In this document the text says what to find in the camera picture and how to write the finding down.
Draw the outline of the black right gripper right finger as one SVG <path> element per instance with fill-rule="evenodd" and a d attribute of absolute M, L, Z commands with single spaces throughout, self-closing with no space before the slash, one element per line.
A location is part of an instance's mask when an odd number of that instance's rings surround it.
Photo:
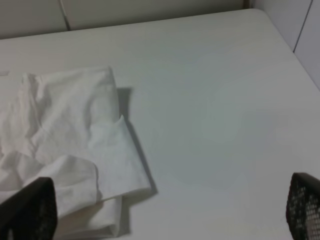
<path fill-rule="evenodd" d="M 293 173 L 286 203 L 286 222 L 294 240 L 320 239 L 320 180 Z"/>

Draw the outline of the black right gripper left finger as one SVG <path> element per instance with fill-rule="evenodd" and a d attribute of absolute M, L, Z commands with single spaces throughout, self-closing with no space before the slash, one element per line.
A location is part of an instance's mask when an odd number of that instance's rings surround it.
<path fill-rule="evenodd" d="M 0 204 L 2 240 L 52 240 L 58 225 L 54 182 L 39 177 Z"/>

